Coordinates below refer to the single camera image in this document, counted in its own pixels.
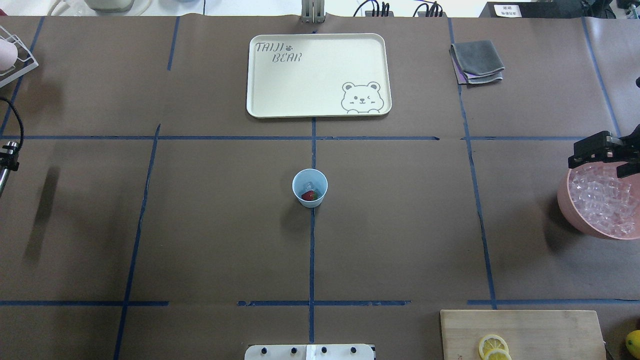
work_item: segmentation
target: white container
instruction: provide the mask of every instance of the white container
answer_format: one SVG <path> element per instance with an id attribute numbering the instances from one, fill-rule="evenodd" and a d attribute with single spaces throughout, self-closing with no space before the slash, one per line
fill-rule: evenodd
<path id="1" fill-rule="evenodd" d="M 257 118 L 375 116 L 391 110 L 378 34 L 258 35 L 249 44 L 246 110 Z"/>
<path id="2" fill-rule="evenodd" d="M 18 60 L 18 48 L 14 43 L 0 39 L 0 71 L 9 70 Z"/>
<path id="3" fill-rule="evenodd" d="M 128 12 L 134 0 L 84 0 L 97 12 Z"/>
<path id="4" fill-rule="evenodd" d="M 320 193 L 320 197 L 313 201 L 306 201 L 301 197 L 302 194 L 307 192 L 305 185 L 309 182 L 313 183 L 315 190 Z M 326 176 L 324 176 L 322 172 L 314 168 L 306 168 L 305 170 L 298 172 L 296 176 L 293 177 L 291 189 L 298 201 L 300 201 L 300 204 L 306 208 L 314 208 L 322 203 L 322 200 L 326 195 L 326 191 L 329 189 L 329 182 L 326 180 Z"/>

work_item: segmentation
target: lemon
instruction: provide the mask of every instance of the lemon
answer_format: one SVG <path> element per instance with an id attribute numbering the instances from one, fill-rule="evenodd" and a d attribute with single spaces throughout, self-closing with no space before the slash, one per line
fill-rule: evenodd
<path id="1" fill-rule="evenodd" d="M 486 355 L 494 349 L 501 349 L 509 354 L 509 347 L 507 346 L 507 342 L 496 334 L 486 335 L 478 343 L 478 352 L 480 353 L 480 358 L 482 359 L 484 359 Z"/>
<path id="2" fill-rule="evenodd" d="M 495 348 L 487 353 L 483 360 L 511 360 L 508 352 L 501 348 Z"/>
<path id="3" fill-rule="evenodd" d="M 630 332 L 627 335 L 625 344 L 631 355 L 636 359 L 640 359 L 640 330 Z"/>

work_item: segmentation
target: folded towel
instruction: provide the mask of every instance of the folded towel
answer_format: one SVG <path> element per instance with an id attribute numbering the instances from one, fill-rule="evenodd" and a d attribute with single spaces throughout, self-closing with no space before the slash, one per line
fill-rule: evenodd
<path id="1" fill-rule="evenodd" d="M 502 79 L 504 64 L 491 40 L 451 44 L 449 54 L 459 84 L 484 84 Z"/>

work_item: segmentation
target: pink object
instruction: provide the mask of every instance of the pink object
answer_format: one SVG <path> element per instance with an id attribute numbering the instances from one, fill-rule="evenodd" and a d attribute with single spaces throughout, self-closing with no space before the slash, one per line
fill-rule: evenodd
<path id="1" fill-rule="evenodd" d="M 622 165 L 622 164 L 624 163 L 622 162 L 609 163 L 608 165 L 617 167 L 618 165 Z M 636 214 L 634 215 L 634 220 L 638 225 L 636 226 L 636 230 L 625 237 L 618 237 L 618 236 L 605 234 L 600 230 L 596 229 L 595 227 L 591 226 L 591 224 L 589 224 L 587 220 L 583 218 L 582 215 L 580 215 L 580 213 L 578 212 L 578 209 L 575 208 L 575 205 L 571 200 L 571 195 L 569 194 L 569 174 L 571 174 L 571 170 L 567 171 L 565 177 L 560 183 L 560 187 L 558 188 L 557 198 L 558 198 L 558 205 L 560 206 L 560 210 L 562 211 L 562 214 L 567 219 L 567 221 L 571 223 L 571 225 L 573 225 L 576 229 L 578 229 L 579 231 L 587 235 L 595 236 L 601 239 L 611 239 L 611 240 L 640 239 L 640 211 L 637 211 Z M 640 174 L 625 177 L 623 179 L 620 179 L 620 181 L 622 181 L 623 183 L 631 184 L 631 195 L 637 199 L 640 199 Z"/>

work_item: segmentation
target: dish rack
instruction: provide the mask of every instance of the dish rack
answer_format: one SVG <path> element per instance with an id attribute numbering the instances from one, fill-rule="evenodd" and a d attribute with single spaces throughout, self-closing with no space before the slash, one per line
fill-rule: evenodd
<path id="1" fill-rule="evenodd" d="M 38 67 L 38 62 L 31 54 L 31 51 L 24 45 L 22 40 L 16 35 L 11 34 L 4 27 L 0 26 L 0 38 L 18 48 L 18 60 L 8 70 L 0 73 L 0 88 L 8 83 L 16 80 L 27 72 Z"/>

